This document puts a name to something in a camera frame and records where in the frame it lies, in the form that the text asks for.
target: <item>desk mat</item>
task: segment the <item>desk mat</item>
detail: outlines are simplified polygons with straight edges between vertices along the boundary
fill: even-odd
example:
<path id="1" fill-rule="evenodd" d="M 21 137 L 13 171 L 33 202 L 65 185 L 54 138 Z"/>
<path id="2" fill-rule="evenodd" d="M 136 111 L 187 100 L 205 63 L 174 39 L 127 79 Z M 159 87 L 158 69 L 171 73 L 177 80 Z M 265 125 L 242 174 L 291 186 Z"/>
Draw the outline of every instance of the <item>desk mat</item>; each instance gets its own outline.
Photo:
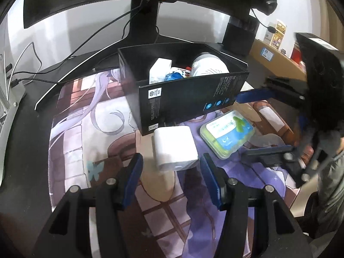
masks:
<path id="1" fill-rule="evenodd" d="M 276 129 L 271 118 L 262 115 L 264 112 L 260 110 L 266 107 L 275 112 L 267 102 L 255 102 L 251 106 L 261 117 L 260 122 L 252 122 L 257 132 L 275 133 L 285 143 L 295 142 L 288 125 Z M 116 176 L 121 167 L 128 165 L 137 148 L 144 146 L 124 97 L 118 69 L 66 84 L 55 111 L 48 160 L 52 210 L 70 186 L 93 187 Z M 260 163 L 243 165 L 240 152 L 246 150 L 245 147 L 229 159 L 220 160 L 200 137 L 201 125 L 227 111 L 212 112 L 181 125 L 191 128 L 199 155 L 208 152 L 217 166 L 247 186 L 273 185 L 290 207 L 299 190 L 285 170 L 280 167 L 267 169 Z M 119 212 L 130 257 L 213 257 L 225 212 L 219 212 L 212 205 L 198 166 L 170 174 L 170 189 L 160 193 L 163 201 L 157 200 L 140 181 L 133 203 L 125 212 Z M 253 221 L 254 210 L 249 208 L 244 257 L 250 255 Z M 100 257 L 94 208 L 90 209 L 89 223 L 92 256 Z"/>

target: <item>headphones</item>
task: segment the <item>headphones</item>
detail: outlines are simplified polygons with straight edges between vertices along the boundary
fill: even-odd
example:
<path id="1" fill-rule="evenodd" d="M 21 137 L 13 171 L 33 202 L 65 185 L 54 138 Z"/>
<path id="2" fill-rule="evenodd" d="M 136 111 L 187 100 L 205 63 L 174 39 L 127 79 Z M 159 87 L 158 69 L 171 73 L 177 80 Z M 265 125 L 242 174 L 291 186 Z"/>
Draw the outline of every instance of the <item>headphones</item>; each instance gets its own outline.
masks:
<path id="1" fill-rule="evenodd" d="M 271 15 L 277 8 L 277 0 L 253 0 L 252 8 L 256 8 L 266 15 Z"/>

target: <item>black box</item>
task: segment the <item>black box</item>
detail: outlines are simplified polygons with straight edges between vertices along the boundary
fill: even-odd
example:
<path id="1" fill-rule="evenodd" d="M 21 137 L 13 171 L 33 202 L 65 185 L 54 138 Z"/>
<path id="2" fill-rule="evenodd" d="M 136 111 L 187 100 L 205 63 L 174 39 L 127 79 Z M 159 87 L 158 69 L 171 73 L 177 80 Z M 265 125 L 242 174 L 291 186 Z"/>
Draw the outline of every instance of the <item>black box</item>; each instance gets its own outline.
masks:
<path id="1" fill-rule="evenodd" d="M 185 68 L 202 52 L 219 57 L 229 74 L 149 84 L 149 70 L 158 58 L 171 59 L 173 67 Z M 247 64 L 206 44 L 139 45 L 119 48 L 118 54 L 124 94 L 142 135 L 232 105 L 249 74 Z"/>

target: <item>metal screw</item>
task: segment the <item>metal screw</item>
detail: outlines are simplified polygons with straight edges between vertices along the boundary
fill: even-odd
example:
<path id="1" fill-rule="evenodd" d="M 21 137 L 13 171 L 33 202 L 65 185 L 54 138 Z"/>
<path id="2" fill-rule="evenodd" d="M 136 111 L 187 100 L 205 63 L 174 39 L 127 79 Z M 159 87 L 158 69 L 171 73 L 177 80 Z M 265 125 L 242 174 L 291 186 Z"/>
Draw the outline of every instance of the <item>metal screw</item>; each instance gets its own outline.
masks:
<path id="1" fill-rule="evenodd" d="M 69 191 L 72 192 L 72 193 L 75 193 L 79 190 L 79 186 L 77 185 L 73 185 L 69 188 Z"/>
<path id="2" fill-rule="evenodd" d="M 116 179 L 115 178 L 108 178 L 106 180 L 106 184 L 107 185 L 114 185 L 114 184 L 116 184 Z"/>
<path id="3" fill-rule="evenodd" d="M 230 185 L 236 185 L 238 183 L 238 180 L 236 178 L 231 177 L 230 179 L 228 179 L 228 183 Z"/>
<path id="4" fill-rule="evenodd" d="M 294 155 L 290 152 L 286 152 L 284 155 L 283 155 L 284 159 L 285 160 L 288 160 L 288 161 L 291 161 L 291 160 L 294 160 Z"/>
<path id="5" fill-rule="evenodd" d="M 301 179 L 304 182 L 309 182 L 309 180 L 311 179 L 311 177 L 309 176 L 309 174 L 302 174 Z"/>
<path id="6" fill-rule="evenodd" d="M 268 191 L 269 193 L 274 192 L 275 188 L 272 185 L 267 185 L 265 186 L 265 190 Z"/>

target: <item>wall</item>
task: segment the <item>wall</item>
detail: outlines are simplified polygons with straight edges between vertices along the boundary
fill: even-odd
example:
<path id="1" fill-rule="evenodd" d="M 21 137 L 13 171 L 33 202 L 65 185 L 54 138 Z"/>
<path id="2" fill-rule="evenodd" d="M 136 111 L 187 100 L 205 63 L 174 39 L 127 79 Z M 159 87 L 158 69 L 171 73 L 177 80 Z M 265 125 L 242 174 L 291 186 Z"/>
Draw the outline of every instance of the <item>wall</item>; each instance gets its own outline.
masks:
<path id="1" fill-rule="evenodd" d="M 25 46 L 35 42 L 43 69 L 68 56 L 76 47 L 115 17 L 130 9 L 130 0 L 112 0 L 76 7 L 51 16 L 28 29 L 23 28 L 23 1 L 17 0 L 8 13 L 9 42 L 13 58 L 17 59 Z M 291 55 L 295 42 L 294 32 L 320 34 L 319 0 L 278 0 L 277 10 L 270 16 L 256 11 L 260 21 L 281 19 L 287 32 L 281 48 Z M 121 38 L 129 15 L 104 29 L 77 52 L 101 49 Z M 223 13 L 182 2 L 162 4 L 157 25 L 160 33 L 192 41 L 221 42 L 229 16 Z M 257 38 L 263 39 L 266 29 L 259 27 Z M 18 70 L 36 71 L 39 62 L 32 49 L 23 56 Z"/>

